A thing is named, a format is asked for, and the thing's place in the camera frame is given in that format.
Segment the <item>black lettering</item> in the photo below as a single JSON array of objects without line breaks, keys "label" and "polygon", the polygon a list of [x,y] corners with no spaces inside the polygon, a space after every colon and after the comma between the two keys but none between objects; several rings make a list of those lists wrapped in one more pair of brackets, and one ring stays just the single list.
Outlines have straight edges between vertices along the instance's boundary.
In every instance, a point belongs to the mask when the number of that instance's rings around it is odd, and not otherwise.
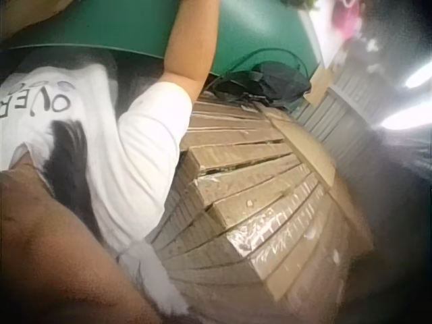
[{"label": "black lettering", "polygon": [[36,88],[37,86],[46,86],[49,82],[48,81],[37,81],[35,83],[32,83],[29,88]]},{"label": "black lettering", "polygon": [[25,83],[20,83],[19,86],[13,86],[12,89],[9,91],[9,93],[7,95],[8,96],[13,95],[15,92],[20,91],[25,86],[26,86]]},{"label": "black lettering", "polygon": [[75,90],[75,86],[68,81],[59,81],[57,82],[57,85],[59,86],[60,90],[64,92],[68,92],[69,90]]},{"label": "black lettering", "polygon": [[[9,97],[9,100],[6,103],[3,100],[0,102],[0,119],[7,117],[7,112],[9,111],[9,104],[11,103],[11,100],[12,96]],[[6,106],[5,112],[1,113],[1,109],[3,108],[3,106]]]},{"label": "black lettering", "polygon": [[[55,106],[55,103],[58,103],[59,99],[63,99],[64,100],[64,102],[65,102],[65,106],[64,107],[56,107]],[[69,108],[70,108],[70,100],[64,94],[58,94],[57,96],[54,97],[54,99],[53,99],[53,111],[55,113],[61,113],[62,111],[68,110]]]},{"label": "black lettering", "polygon": [[43,109],[45,111],[48,111],[49,107],[51,106],[51,101],[49,99],[49,95],[48,95],[47,89],[43,86],[42,88],[40,88],[40,90],[34,96],[33,103],[32,103],[32,106],[30,108],[30,116],[32,116],[32,117],[34,117],[34,111],[33,111],[34,103],[36,102],[36,99],[38,98],[39,93],[42,93],[42,97],[43,97]]},{"label": "black lettering", "polygon": [[22,105],[15,105],[15,109],[25,109],[27,108],[27,99],[28,99],[28,93],[30,92],[30,89],[21,90],[19,93],[25,92],[26,94],[24,96],[17,97],[16,101],[23,100],[24,102]]}]

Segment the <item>pink object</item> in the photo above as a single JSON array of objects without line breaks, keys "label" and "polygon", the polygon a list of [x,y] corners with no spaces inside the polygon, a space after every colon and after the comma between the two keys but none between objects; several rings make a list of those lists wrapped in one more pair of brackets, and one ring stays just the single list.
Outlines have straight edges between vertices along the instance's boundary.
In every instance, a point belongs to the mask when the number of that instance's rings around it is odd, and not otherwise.
[{"label": "pink object", "polygon": [[356,27],[360,19],[360,3],[356,1],[347,8],[343,1],[336,1],[333,9],[333,25],[343,35],[344,40],[352,38],[356,33]]}]

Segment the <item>fluorescent light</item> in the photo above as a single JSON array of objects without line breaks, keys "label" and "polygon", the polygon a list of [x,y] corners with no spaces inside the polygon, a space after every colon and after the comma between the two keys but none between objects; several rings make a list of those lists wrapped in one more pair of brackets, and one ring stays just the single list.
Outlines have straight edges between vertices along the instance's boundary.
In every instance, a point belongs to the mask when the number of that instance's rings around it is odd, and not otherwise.
[{"label": "fluorescent light", "polygon": [[414,73],[409,79],[407,79],[405,86],[409,89],[421,86],[425,82],[432,78],[432,61],[431,63],[423,66],[419,71]]},{"label": "fluorescent light", "polygon": [[432,124],[432,101],[395,113],[381,125],[388,130],[408,130],[427,124]]}]

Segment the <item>white t-shirt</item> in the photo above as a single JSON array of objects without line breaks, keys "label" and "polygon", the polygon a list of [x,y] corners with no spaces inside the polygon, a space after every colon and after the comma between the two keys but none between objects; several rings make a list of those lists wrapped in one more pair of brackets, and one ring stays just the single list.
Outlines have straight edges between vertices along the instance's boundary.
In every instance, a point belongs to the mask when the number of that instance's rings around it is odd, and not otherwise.
[{"label": "white t-shirt", "polygon": [[116,91],[101,64],[11,75],[0,87],[0,162],[3,171],[29,151],[42,169],[53,147],[51,122],[81,122],[92,207],[104,239],[120,253],[162,216],[192,103],[179,86],[158,82],[116,121]]}]

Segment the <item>black hair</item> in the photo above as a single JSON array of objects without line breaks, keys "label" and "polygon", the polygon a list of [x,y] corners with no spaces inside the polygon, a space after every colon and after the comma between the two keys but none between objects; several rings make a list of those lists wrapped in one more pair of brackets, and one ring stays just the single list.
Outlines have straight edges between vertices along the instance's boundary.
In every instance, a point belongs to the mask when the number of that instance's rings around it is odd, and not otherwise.
[{"label": "black hair", "polygon": [[53,121],[51,129],[54,146],[44,163],[43,175],[54,198],[70,209],[101,242],[101,230],[86,179],[87,139],[82,124],[79,121]]}]

